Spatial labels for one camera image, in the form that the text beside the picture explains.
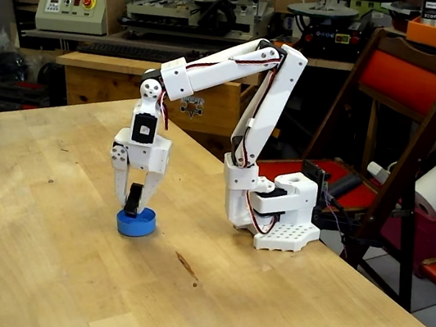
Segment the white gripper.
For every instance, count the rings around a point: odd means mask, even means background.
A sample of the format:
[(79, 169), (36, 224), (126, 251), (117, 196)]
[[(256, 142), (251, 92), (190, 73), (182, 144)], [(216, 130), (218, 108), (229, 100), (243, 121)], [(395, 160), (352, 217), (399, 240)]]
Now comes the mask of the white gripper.
[(115, 173), (114, 191), (118, 202), (125, 205), (129, 166), (147, 171), (138, 206), (138, 210), (143, 211), (148, 207), (152, 195), (164, 177), (172, 142), (157, 135), (154, 143), (136, 143), (129, 139), (129, 133), (129, 128), (121, 129), (115, 136), (111, 148), (111, 165)]

